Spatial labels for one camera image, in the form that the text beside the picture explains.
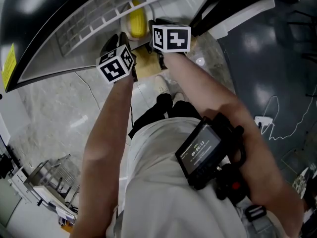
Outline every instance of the black panel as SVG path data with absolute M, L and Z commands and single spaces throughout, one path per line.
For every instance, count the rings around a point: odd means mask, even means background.
M 2 8 L 0 49 L 14 43 L 17 65 L 10 91 L 39 47 L 77 8 L 88 0 L 5 0 Z
M 220 22 L 260 0 L 220 0 L 206 17 L 192 29 L 194 36 L 201 35 Z

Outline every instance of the marble floor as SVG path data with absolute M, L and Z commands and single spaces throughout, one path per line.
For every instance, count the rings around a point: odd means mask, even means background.
M 234 92 L 232 80 L 219 44 L 208 34 L 192 41 L 187 56 Z M 168 70 L 161 75 L 175 94 L 181 91 Z M 156 102 L 153 90 L 155 76 L 134 83 L 132 93 L 133 120 L 139 118 Z M 83 151 L 88 135 L 112 86 L 107 85 L 95 69 L 79 71 L 42 80 L 20 88 L 19 94 L 31 123 L 10 141 L 14 153 L 26 171 L 40 162 L 71 154 L 73 172 L 80 174 Z M 131 115 L 128 132 L 131 130 Z M 126 159 L 130 138 L 120 167 L 120 201 L 124 200 Z

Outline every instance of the foot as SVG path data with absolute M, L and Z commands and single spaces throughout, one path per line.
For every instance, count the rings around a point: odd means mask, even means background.
M 174 99 L 173 99 L 173 106 L 175 105 L 176 102 L 178 101 L 184 101 L 185 100 L 185 97 L 182 93 L 176 93 L 175 96 L 174 96 Z
M 170 94 L 168 85 L 165 79 L 161 75 L 157 75 L 155 77 L 154 89 L 157 91 L 158 94 L 163 94 L 163 93 Z

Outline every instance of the buckle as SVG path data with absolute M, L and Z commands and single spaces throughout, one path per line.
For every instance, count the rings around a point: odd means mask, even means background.
M 251 205 L 245 210 L 249 222 L 262 218 L 266 215 L 266 208 L 260 205 Z

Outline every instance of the metal shelf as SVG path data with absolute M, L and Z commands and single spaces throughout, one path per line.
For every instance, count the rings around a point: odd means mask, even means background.
M 91 0 L 55 33 L 62 56 L 67 56 L 84 41 L 130 12 L 159 0 Z

